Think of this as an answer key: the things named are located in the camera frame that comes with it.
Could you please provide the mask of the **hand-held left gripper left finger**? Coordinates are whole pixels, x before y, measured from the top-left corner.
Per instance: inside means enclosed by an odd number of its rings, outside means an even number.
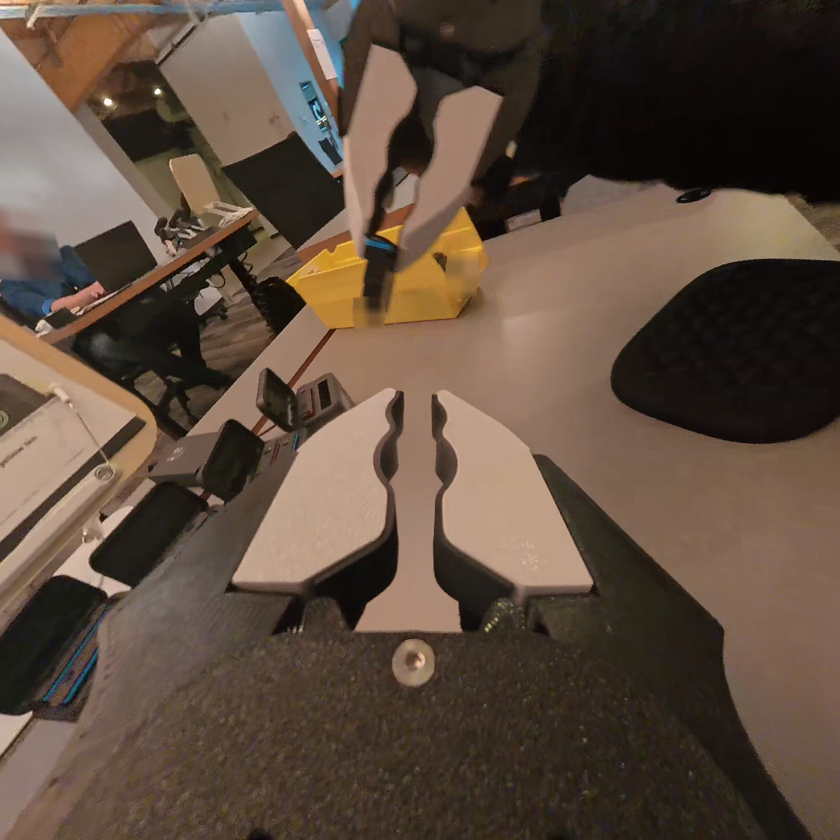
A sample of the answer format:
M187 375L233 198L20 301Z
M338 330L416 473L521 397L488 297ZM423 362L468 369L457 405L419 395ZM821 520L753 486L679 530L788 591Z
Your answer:
M402 393L384 389L336 416L298 450L231 584L361 617L396 575L392 478Z

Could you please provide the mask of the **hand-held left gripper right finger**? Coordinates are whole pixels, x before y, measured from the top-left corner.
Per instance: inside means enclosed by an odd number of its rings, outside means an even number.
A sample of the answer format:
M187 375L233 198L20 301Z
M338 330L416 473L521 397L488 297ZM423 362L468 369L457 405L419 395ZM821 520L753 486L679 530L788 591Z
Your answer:
M434 441L434 574L461 617L595 592L529 446L449 391L434 394Z

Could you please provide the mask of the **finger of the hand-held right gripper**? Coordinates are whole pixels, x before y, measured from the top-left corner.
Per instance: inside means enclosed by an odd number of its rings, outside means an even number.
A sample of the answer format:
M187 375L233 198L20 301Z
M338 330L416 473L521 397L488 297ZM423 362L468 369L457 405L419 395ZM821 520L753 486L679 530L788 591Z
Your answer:
M424 136L414 44L370 47L343 136L344 202L359 257L382 229L393 202L396 172L405 168L416 135Z
M471 189L503 97L483 87L444 96L434 119L434 150L419 178L398 239L398 265L411 266L434 245Z

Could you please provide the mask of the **black battery charging case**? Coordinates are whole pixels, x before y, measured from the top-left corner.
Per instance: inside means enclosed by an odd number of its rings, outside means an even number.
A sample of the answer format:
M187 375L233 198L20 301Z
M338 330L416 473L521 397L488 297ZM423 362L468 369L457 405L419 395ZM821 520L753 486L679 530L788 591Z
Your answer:
M98 630L115 604L66 575L43 583L2 632L2 715L76 721L98 665Z
M228 419L196 472L195 486L209 496L230 502L269 467L290 464L307 438L304 431L298 430L263 440L239 421Z
M141 583L209 506L191 490L164 482L150 490L93 550L91 569L130 588Z
M334 374L328 373L293 390L271 369L259 374L256 406L285 433L312 436L355 403Z

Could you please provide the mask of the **yellow plastic bin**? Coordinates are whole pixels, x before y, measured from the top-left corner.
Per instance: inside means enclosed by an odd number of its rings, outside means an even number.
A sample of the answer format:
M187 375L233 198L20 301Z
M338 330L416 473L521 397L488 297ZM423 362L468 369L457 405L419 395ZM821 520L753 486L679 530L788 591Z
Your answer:
M479 290L487 267L482 240L466 209L423 258L395 275L384 324L455 319ZM328 329L358 324L365 262L348 241L323 249L287 281Z

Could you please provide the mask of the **black camera battery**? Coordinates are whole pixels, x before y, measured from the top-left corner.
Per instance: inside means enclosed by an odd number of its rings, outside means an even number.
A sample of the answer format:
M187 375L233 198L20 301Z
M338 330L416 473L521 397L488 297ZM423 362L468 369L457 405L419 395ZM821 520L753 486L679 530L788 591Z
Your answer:
M367 323L384 321L390 303L399 254L398 245L379 234L373 234L364 241L366 266L361 312Z

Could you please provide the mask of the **person's right forearm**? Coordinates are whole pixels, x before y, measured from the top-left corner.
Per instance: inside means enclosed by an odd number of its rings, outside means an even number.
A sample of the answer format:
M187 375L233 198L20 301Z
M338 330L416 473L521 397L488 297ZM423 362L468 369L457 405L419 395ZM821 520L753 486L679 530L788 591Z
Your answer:
M839 197L839 3L544 2L521 172Z

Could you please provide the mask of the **black multi-port power hub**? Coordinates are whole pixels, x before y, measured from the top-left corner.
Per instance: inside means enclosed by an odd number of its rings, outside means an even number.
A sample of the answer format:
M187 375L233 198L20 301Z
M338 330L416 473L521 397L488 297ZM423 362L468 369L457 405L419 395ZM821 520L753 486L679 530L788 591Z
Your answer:
M211 458L218 437L219 432L215 432L187 435L176 441L150 467L150 480L155 484L172 482L188 489L201 487L203 468Z

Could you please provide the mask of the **wooden sign board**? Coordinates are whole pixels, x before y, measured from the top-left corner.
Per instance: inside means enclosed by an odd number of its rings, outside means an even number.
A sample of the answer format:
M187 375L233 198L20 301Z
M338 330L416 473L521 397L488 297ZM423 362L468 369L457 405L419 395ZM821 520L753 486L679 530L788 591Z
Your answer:
M11 623L141 467L157 426L141 400L2 317L1 616Z

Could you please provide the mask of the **wooden desk black legs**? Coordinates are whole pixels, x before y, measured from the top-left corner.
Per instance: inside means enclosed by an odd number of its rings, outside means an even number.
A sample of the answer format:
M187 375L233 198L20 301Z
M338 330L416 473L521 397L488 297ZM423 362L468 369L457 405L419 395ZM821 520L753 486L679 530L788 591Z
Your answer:
M259 314L271 324L257 279L245 263L248 251L256 245L251 227L258 215L258 211L250 207L236 213L231 222L196 232L186 247L163 264L81 308L78 313L59 317L57 329L42 332L38 337L47 345L60 347L94 329L116 329L120 337L144 335L159 315L179 300L194 298L225 268L230 269Z

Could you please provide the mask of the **black computer monitor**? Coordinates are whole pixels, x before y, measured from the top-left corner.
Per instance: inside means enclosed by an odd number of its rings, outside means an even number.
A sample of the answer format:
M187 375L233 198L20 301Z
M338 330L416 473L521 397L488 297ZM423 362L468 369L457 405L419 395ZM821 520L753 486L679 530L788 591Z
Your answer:
M106 293L121 291L159 265L131 220L85 240L73 249Z

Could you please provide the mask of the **white instruction sheet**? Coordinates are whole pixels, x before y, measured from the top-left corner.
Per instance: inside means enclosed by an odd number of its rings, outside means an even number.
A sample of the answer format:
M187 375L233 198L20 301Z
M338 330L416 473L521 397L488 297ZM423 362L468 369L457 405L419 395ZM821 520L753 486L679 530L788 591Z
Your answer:
M1 557L41 503L67 491L132 441L146 422L90 388L67 381L38 390L1 376Z

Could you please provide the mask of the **black quilted pad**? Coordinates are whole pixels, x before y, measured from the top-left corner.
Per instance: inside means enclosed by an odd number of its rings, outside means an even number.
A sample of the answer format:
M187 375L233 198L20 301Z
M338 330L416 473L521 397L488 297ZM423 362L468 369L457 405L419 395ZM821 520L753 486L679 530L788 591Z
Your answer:
M749 445L800 439L839 415L839 263L749 259L694 279L618 354L634 411Z

